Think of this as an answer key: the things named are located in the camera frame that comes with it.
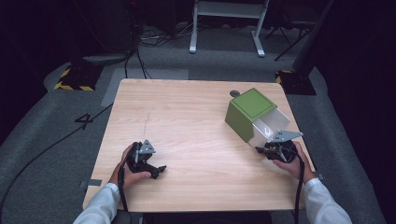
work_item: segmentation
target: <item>hand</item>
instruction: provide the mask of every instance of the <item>hand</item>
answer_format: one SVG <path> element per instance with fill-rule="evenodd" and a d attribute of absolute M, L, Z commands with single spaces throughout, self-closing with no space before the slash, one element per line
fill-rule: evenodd
<path fill-rule="evenodd" d="M 113 183 L 115 185 L 119 184 L 118 181 L 118 173 L 120 166 L 125 160 L 126 155 L 128 154 L 129 150 L 131 149 L 132 145 L 128 146 L 122 153 L 122 158 L 119 164 L 117 164 L 116 168 L 113 171 L 113 175 L 111 175 L 110 179 L 108 180 L 108 183 Z M 133 173 L 127 164 L 124 165 L 125 173 L 124 173 L 124 189 L 128 189 L 129 187 L 132 186 L 133 183 L 142 180 L 142 179 L 148 179 L 151 177 L 150 172 L 140 172 L 140 173 Z"/>
<path fill-rule="evenodd" d="M 304 169 L 304 183 L 308 182 L 309 180 L 315 178 L 315 174 L 311 170 L 311 166 L 309 164 L 308 158 L 305 156 L 303 149 L 300 146 L 300 143 L 298 142 L 293 142 L 294 145 L 297 148 L 297 152 L 300 155 L 301 159 L 303 159 L 303 162 L 305 164 L 305 169 Z M 300 179 L 300 161 L 296 157 L 291 163 L 285 163 L 279 160 L 274 160 L 273 163 L 277 165 L 280 169 L 288 171 L 291 176 L 293 176 L 296 179 Z"/>

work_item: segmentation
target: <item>table top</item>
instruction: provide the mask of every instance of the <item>table top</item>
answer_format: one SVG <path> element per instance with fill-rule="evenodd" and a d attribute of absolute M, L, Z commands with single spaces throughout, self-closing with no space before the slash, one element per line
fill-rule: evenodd
<path fill-rule="evenodd" d="M 298 181 L 257 153 L 224 121 L 233 99 L 230 91 L 251 88 L 277 104 L 290 119 L 289 131 L 299 132 L 277 83 L 124 79 L 92 172 L 92 179 L 103 180 L 102 185 L 88 187 L 83 207 L 106 184 L 122 151 L 148 139 L 156 150 L 148 163 L 167 167 L 157 179 L 125 190 L 130 211 L 293 209 Z M 293 141 L 306 152 L 302 137 Z M 300 207 L 304 208 L 304 197 Z"/>

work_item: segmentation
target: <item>white sleeve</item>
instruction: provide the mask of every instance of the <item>white sleeve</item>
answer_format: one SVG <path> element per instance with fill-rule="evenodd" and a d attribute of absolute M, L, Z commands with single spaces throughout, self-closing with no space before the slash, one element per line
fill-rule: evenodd
<path fill-rule="evenodd" d="M 305 184 L 305 205 L 310 223 L 352 223 L 347 212 L 317 178 Z"/>
<path fill-rule="evenodd" d="M 108 183 L 100 189 L 88 203 L 85 210 L 77 217 L 78 223 L 110 224 L 117 214 L 120 192 L 117 185 Z"/>

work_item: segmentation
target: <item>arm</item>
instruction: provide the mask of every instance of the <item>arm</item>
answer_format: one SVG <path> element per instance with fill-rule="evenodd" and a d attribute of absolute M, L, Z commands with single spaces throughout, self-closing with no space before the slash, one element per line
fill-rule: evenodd
<path fill-rule="evenodd" d="M 306 213 L 310 223 L 352 223 L 347 212 L 334 201 L 327 188 L 316 178 L 310 168 L 308 158 L 305 156 L 299 143 L 294 142 L 298 154 L 305 163 L 305 204 Z M 300 176 L 300 163 L 294 159 L 291 163 L 274 161 L 279 168 L 288 171 L 294 178 Z"/>
<path fill-rule="evenodd" d="M 90 200 L 85 210 L 74 221 L 78 223 L 111 223 L 117 214 L 117 205 L 120 201 L 120 192 L 118 187 L 118 171 L 123 163 L 126 154 L 131 147 L 127 147 L 122 153 L 121 162 L 117 164 L 108 183 L 100 189 Z M 150 178 L 149 172 L 132 173 L 128 166 L 124 167 L 124 189 L 128 189 L 133 183 Z"/>
<path fill-rule="evenodd" d="M 347 212 L 317 178 L 305 184 L 305 204 L 310 223 L 352 223 Z"/>

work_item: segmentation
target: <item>green box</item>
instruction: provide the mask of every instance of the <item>green box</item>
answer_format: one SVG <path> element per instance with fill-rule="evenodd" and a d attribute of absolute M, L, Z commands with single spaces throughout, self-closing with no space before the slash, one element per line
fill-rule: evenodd
<path fill-rule="evenodd" d="M 253 147 L 262 147 L 277 130 L 283 130 L 290 122 L 274 102 L 255 88 L 230 101 L 225 121 Z"/>

